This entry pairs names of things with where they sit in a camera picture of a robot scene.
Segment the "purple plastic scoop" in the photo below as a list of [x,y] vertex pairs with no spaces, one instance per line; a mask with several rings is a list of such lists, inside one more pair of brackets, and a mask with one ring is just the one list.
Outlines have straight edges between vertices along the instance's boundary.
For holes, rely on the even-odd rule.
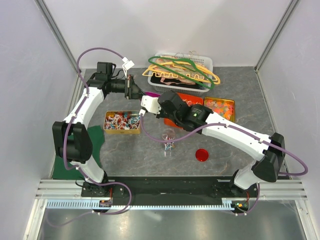
[[144,95],[149,96],[149,97],[153,97],[153,98],[158,98],[161,96],[161,94],[155,93],[155,92],[145,92]]

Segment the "orange tray of lollipops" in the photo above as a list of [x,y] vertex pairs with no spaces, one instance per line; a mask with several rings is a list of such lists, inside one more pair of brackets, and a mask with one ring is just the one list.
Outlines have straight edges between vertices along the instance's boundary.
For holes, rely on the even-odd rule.
[[[189,94],[184,94],[184,93],[178,93],[178,95],[180,96],[180,98],[187,103],[187,105],[190,107],[192,105],[203,105],[204,104],[204,100],[201,97],[198,96],[193,96],[193,95],[189,95]],[[170,127],[174,127],[174,128],[178,128],[178,129],[182,129],[181,127],[177,126],[172,120],[165,118],[163,120],[164,124]]]

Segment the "gold tin of candies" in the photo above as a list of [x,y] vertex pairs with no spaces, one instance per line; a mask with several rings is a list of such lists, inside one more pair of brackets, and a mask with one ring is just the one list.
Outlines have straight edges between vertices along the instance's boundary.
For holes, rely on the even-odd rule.
[[107,134],[140,134],[139,111],[107,111],[105,113],[103,130]]

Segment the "gold tin of gummies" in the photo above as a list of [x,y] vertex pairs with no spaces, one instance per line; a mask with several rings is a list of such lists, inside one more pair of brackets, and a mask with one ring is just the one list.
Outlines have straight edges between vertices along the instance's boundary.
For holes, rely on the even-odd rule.
[[236,120],[236,102],[234,100],[206,96],[203,99],[203,105],[231,122]]

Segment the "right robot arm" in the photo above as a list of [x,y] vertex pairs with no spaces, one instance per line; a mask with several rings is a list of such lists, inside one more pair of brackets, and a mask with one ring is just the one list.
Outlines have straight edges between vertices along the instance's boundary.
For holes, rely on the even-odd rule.
[[178,127],[226,142],[253,158],[253,161],[232,176],[229,191],[242,196],[259,182],[274,183],[283,165],[284,136],[275,132],[269,136],[237,125],[201,104],[188,105],[175,92],[165,92],[157,100],[158,116],[168,118]]

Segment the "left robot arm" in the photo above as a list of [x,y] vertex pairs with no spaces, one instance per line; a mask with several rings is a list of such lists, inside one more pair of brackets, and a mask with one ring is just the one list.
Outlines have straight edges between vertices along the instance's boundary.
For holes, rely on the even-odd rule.
[[93,196],[104,197],[111,185],[107,173],[93,158],[93,144],[87,131],[98,106],[110,93],[123,94],[128,100],[141,100],[145,94],[131,74],[119,78],[116,65],[98,62],[91,78],[83,80],[84,90],[71,113],[52,125],[55,153],[63,160],[66,170],[76,170],[84,178],[84,188]]

